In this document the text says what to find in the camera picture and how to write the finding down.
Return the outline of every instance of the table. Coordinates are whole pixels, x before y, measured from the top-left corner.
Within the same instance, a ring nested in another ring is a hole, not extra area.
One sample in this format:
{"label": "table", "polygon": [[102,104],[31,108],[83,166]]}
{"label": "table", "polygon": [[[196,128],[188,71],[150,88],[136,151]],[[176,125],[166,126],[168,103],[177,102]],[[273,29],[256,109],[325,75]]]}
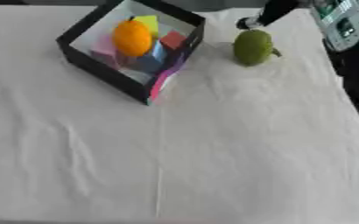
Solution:
{"label": "table", "polygon": [[93,9],[0,6],[0,220],[359,224],[359,115],[305,10],[250,68],[230,42],[257,10],[202,13],[205,43],[146,107],[56,46]]}

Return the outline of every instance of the blue block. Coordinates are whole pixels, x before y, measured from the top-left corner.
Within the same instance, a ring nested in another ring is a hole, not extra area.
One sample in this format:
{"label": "blue block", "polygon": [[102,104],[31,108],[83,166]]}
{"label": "blue block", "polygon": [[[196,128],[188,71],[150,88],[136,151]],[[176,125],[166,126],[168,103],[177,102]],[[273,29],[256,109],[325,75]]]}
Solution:
{"label": "blue block", "polygon": [[156,73],[165,62],[167,52],[159,40],[155,40],[149,52],[145,55],[138,57],[132,68],[139,71],[154,74]]}

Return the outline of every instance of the open box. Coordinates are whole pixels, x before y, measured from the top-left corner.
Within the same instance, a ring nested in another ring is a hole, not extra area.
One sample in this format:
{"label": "open box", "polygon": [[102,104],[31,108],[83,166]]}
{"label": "open box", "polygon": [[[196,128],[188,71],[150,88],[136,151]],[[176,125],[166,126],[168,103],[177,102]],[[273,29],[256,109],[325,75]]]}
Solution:
{"label": "open box", "polygon": [[[157,16],[162,30],[173,28],[186,37],[156,73],[114,69],[90,56],[99,35],[130,16],[143,15]],[[159,0],[109,0],[58,37],[57,43],[70,63],[148,105],[202,41],[204,25],[204,17]]]}

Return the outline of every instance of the red block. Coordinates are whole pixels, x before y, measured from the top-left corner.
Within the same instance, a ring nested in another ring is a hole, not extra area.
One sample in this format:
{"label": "red block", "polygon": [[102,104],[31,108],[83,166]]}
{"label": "red block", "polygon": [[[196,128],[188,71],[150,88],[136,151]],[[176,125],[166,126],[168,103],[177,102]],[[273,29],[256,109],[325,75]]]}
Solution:
{"label": "red block", "polygon": [[182,36],[177,31],[170,31],[167,35],[165,35],[160,42],[166,47],[175,50],[177,49],[181,43],[186,39],[186,37]]}

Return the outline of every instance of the fruit stem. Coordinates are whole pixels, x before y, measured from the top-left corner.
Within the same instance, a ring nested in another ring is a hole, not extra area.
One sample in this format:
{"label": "fruit stem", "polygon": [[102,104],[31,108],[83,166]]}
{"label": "fruit stem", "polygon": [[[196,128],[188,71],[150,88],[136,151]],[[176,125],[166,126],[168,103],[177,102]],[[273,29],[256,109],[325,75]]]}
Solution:
{"label": "fruit stem", "polygon": [[282,53],[276,48],[273,48],[272,53],[278,56],[279,58],[282,57]]}

